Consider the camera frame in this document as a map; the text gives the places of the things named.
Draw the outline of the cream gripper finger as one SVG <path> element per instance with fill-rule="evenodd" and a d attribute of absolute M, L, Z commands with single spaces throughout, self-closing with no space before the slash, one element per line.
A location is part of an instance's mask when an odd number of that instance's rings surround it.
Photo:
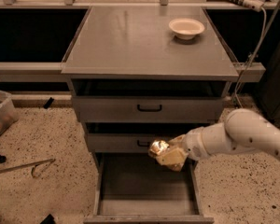
<path fill-rule="evenodd" d="M 182 167 L 187 157 L 188 153 L 177 147 L 164 151 L 156 157 L 156 160 L 160 165 Z"/>

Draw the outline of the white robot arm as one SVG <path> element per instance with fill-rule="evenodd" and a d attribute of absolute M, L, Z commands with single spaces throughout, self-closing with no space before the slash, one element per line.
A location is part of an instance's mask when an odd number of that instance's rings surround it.
<path fill-rule="evenodd" d="M 186 159 L 257 150 L 280 161 L 280 130 L 254 111 L 241 108 L 230 112 L 222 123 L 192 129 L 170 141 L 156 140 L 149 154 L 160 165 L 180 171 Z"/>

